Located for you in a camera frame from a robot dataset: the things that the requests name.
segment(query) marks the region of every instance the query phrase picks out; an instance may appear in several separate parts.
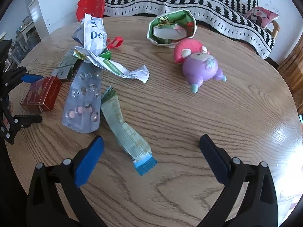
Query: wooden armrest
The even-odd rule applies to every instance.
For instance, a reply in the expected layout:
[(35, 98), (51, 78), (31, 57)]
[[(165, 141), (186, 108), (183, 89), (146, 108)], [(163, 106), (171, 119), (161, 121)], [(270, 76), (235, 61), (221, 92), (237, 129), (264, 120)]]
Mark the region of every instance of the wooden armrest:
[(279, 24), (275, 20), (272, 21), (272, 24), (274, 25), (274, 29), (272, 30), (271, 34), (272, 34), (272, 37), (274, 39), (276, 39), (277, 34), (280, 31), (280, 26), (279, 26)]

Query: black and white blanket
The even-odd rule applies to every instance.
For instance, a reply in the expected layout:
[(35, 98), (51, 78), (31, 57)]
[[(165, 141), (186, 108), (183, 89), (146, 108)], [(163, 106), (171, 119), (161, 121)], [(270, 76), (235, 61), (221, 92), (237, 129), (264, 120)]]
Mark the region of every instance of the black and white blanket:
[(106, 0), (104, 15), (158, 16), (187, 9), (198, 24), (207, 24), (226, 37), (252, 45), (265, 59), (274, 46), (274, 39), (267, 31), (241, 15), (257, 5), (258, 0)]

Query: red box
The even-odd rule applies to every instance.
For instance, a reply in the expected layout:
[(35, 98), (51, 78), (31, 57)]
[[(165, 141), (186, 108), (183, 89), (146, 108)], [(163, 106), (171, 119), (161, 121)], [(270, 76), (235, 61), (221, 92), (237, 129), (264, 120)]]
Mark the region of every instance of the red box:
[(31, 113), (52, 111), (61, 85), (57, 76), (43, 78), (32, 83), (21, 106)]

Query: white cabinet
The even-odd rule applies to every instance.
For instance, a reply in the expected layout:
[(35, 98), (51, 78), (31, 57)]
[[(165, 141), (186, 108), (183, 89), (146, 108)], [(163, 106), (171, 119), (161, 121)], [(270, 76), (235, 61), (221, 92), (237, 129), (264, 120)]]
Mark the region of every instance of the white cabinet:
[(78, 22), (79, 0), (34, 0), (29, 6), (31, 17), (41, 40), (54, 30)]

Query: figurine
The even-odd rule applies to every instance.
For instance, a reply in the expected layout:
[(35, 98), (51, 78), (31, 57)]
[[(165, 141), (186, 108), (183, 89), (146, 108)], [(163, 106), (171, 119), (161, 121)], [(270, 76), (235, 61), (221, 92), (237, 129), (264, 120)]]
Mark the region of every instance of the figurine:
[(182, 63), (182, 70), (192, 93), (196, 93), (203, 81), (216, 79), (226, 81), (226, 76), (218, 68), (217, 60), (207, 48), (196, 39), (181, 40), (174, 49), (175, 63)]

